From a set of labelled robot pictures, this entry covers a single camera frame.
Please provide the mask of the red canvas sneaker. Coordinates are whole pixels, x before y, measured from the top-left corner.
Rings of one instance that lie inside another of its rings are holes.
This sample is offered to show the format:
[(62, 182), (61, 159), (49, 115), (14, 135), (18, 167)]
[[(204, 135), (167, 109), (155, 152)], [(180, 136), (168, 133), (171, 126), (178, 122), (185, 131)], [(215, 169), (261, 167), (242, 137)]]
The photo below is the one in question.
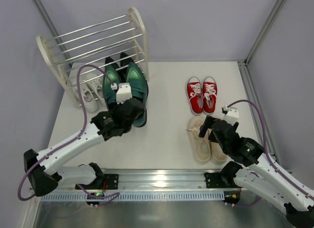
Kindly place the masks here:
[(213, 114), (217, 102), (217, 84), (213, 77), (203, 81), (203, 109), (206, 114)]
[(187, 98), (191, 111), (195, 115), (203, 113), (203, 92), (200, 80), (193, 76), (189, 78), (186, 85)]

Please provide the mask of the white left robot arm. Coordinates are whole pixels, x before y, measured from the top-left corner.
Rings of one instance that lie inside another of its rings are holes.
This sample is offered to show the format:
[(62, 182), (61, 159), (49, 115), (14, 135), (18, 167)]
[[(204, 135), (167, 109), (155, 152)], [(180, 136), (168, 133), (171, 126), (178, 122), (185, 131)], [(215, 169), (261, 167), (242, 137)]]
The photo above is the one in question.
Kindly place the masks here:
[(65, 164), (84, 151), (127, 133), (144, 112), (144, 104), (131, 98), (110, 111), (99, 112), (84, 129), (59, 144), (39, 152), (26, 151), (24, 167), (35, 196), (45, 196), (62, 186), (101, 188), (105, 175), (96, 163), (76, 167)]

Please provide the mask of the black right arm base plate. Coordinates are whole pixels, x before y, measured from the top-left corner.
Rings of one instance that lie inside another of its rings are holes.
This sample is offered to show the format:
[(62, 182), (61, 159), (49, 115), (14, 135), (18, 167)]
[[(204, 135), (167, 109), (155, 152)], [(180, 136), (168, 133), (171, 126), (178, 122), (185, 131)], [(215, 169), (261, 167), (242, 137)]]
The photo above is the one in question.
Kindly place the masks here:
[(204, 173), (204, 177), (207, 189), (216, 189), (224, 187), (224, 182), (221, 179), (221, 173), (206, 172)]

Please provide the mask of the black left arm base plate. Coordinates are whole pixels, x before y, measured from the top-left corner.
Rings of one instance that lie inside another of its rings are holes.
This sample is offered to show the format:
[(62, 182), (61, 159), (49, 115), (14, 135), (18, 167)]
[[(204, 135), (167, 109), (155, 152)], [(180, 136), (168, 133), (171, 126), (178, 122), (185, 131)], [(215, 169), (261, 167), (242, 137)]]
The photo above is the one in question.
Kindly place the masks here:
[(119, 183), (119, 174), (103, 174), (102, 176), (97, 176), (96, 179), (90, 184), (81, 186), (86, 190), (117, 190)]

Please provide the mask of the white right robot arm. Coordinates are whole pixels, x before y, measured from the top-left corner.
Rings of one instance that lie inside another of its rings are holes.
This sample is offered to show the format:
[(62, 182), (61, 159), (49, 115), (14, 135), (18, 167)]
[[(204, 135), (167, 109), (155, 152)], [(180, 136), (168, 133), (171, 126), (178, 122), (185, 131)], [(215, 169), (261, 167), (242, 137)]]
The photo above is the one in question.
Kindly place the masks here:
[(233, 125), (225, 120), (207, 116), (200, 127), (200, 137), (210, 131), (209, 139), (218, 143), (231, 158), (216, 177), (219, 185), (245, 188), (266, 200), (282, 213), (296, 228), (314, 226), (313, 190), (298, 182), (251, 138), (240, 137)]

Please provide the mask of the beige lace sneaker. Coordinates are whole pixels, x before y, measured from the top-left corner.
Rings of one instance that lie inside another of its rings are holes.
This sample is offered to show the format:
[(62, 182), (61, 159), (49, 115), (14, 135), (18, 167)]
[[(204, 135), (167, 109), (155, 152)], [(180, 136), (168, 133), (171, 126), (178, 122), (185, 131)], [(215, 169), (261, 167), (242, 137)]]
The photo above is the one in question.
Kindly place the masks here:
[(212, 131), (210, 131), (209, 134), (209, 146), (211, 150), (211, 162), (216, 165), (224, 164), (227, 161), (228, 156), (224, 154)]
[(195, 162), (200, 165), (208, 163), (211, 157), (209, 141), (206, 138), (208, 133), (206, 133), (203, 138), (199, 137), (200, 127), (203, 123), (203, 117), (195, 116), (191, 119), (189, 126), (186, 129), (192, 148), (193, 158)]

